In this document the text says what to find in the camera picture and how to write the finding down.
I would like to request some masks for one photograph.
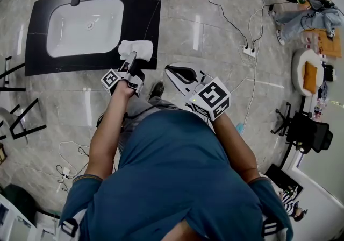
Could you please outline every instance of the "hand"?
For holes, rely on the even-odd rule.
[[[113,95],[124,96],[125,99],[129,100],[134,95],[134,89],[128,87],[128,83],[125,80],[120,80],[117,83],[116,89]]]

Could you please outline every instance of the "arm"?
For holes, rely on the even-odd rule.
[[[107,106],[100,126],[90,146],[89,163],[85,174],[105,179],[112,174],[112,162],[117,150],[123,116],[134,90],[125,81],[119,81]]]
[[[212,124],[232,168],[247,183],[259,178],[256,157],[239,135],[230,118],[223,113]]]

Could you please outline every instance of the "sink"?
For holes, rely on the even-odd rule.
[[[107,53],[120,41],[121,0],[89,0],[63,5],[50,17],[47,51],[53,58]]]

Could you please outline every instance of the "power strip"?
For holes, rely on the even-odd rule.
[[[64,168],[63,168],[63,174],[64,174],[63,177],[66,178],[66,179],[68,179],[69,173],[70,173],[70,169],[67,168],[67,167],[64,167]]]
[[[252,52],[252,50],[251,50],[250,47],[248,47],[247,49],[246,49],[246,47],[243,47],[243,48],[242,48],[242,52],[243,52],[244,54],[247,54],[248,56],[251,56],[251,57],[253,57],[253,58],[256,58],[256,52]]]

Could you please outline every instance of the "sneaker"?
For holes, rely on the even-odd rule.
[[[271,17],[273,18],[273,20],[275,21],[275,23],[276,23],[277,26],[280,26],[280,25],[281,25],[280,22],[276,21],[276,11],[273,11],[273,12],[271,13]]]
[[[150,98],[152,97],[161,97],[163,93],[164,87],[163,82],[159,81],[157,84],[154,85],[152,91],[150,92]]]
[[[277,39],[278,39],[278,42],[284,46],[285,42],[284,40],[281,38],[281,30],[276,30],[276,35],[277,35]]]

